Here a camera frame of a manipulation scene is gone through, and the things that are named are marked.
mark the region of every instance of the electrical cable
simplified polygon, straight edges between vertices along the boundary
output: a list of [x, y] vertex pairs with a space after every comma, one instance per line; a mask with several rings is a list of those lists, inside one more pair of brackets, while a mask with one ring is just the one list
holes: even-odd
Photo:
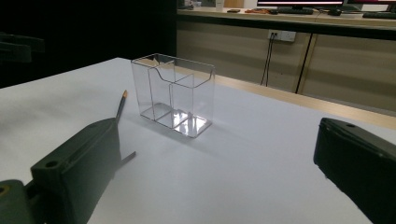
[[299, 78], [298, 78], [298, 81], [297, 81], [296, 91], [294, 93], [298, 93], [298, 89], [300, 88], [301, 78], [303, 77], [305, 62], [306, 62], [306, 59], [308, 57], [309, 46], [311, 46], [311, 41], [312, 41], [313, 35], [314, 34], [311, 34], [309, 36], [309, 42], [308, 42], [308, 45], [307, 45], [307, 48], [306, 48], [306, 51], [305, 51], [305, 56], [304, 56], [304, 61], [303, 61], [303, 69], [301, 69], [301, 72], [300, 72], [300, 75], [299, 75]]
[[319, 12], [319, 14], [315, 17], [315, 21], [317, 21], [318, 17], [320, 16], [320, 14], [322, 14], [323, 12], [325, 12], [325, 10], [323, 9], [317, 9], [317, 11]]
[[270, 72], [270, 62], [271, 62], [271, 55], [272, 55], [272, 46], [274, 45], [275, 35], [271, 39], [271, 47], [270, 47], [270, 57], [268, 58], [268, 65], [267, 65], [267, 79], [265, 79], [265, 86], [268, 86], [268, 77]]
[[263, 72], [263, 74], [262, 74], [262, 82], [260, 83], [261, 86], [262, 86], [262, 83], [264, 82], [265, 72], [266, 72], [266, 70], [267, 70], [268, 58], [269, 58], [270, 50], [271, 50], [271, 42], [273, 41], [273, 39], [275, 38], [275, 36], [276, 36], [275, 33], [271, 33], [270, 40], [268, 41], [267, 58], [266, 58], [266, 60], [265, 60], [264, 72]]
[[267, 58], [265, 60], [264, 72], [262, 74], [262, 82], [260, 85], [262, 85], [262, 83], [264, 82], [265, 73], [266, 73], [267, 79], [265, 80], [265, 86], [268, 86], [269, 67], [270, 67], [270, 62], [271, 62], [272, 46], [274, 44], [275, 37], [276, 37], [276, 33], [271, 33], [270, 40], [268, 42], [268, 51], [267, 51]]

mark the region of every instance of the pencil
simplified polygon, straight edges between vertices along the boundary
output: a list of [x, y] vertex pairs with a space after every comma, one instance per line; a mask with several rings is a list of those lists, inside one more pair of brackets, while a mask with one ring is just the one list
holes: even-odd
[[123, 106], [125, 105], [125, 99], [126, 99], [127, 96], [128, 96], [128, 91], [125, 90], [123, 95], [122, 95], [122, 97], [121, 97], [121, 101], [120, 101], [120, 105], [119, 105], [119, 111], [117, 111], [117, 116], [116, 116], [117, 123], [120, 121], [122, 109], [123, 109]]
[[128, 161], [130, 161], [131, 159], [133, 159], [135, 156], [136, 156], [136, 151], [133, 152], [133, 153], [131, 153], [131, 155], [125, 157], [125, 158], [121, 161], [120, 168], [121, 168], [123, 165], [125, 165]]

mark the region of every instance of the clear plastic box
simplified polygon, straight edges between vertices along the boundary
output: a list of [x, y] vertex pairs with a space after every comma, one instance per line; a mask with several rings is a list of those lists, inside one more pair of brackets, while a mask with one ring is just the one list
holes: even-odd
[[141, 116], [189, 137], [212, 124], [215, 66], [152, 54], [132, 68]]

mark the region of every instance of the white tabletop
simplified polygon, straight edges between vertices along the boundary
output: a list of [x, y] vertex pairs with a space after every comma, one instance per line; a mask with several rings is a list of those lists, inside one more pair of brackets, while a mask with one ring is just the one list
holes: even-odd
[[114, 59], [0, 90], [0, 179], [30, 167], [124, 90], [116, 173], [89, 223], [371, 223], [313, 163], [323, 117], [396, 144], [396, 130], [217, 85], [213, 125], [195, 139], [139, 116], [130, 61]]

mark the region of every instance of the power outlet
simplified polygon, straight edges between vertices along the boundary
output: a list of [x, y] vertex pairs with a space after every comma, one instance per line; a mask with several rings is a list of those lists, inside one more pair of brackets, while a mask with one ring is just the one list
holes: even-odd
[[280, 40], [294, 42], [295, 37], [296, 37], [296, 33], [295, 32], [282, 31], [282, 35], [280, 37]]
[[275, 34], [274, 40], [294, 42], [296, 33], [292, 31], [279, 31], [279, 30], [269, 30], [268, 39], [271, 39], [271, 34]]
[[278, 31], [278, 30], [269, 30], [268, 31], [268, 39], [271, 39], [271, 35], [274, 34], [275, 40], [280, 40], [281, 36], [282, 36], [282, 31]]

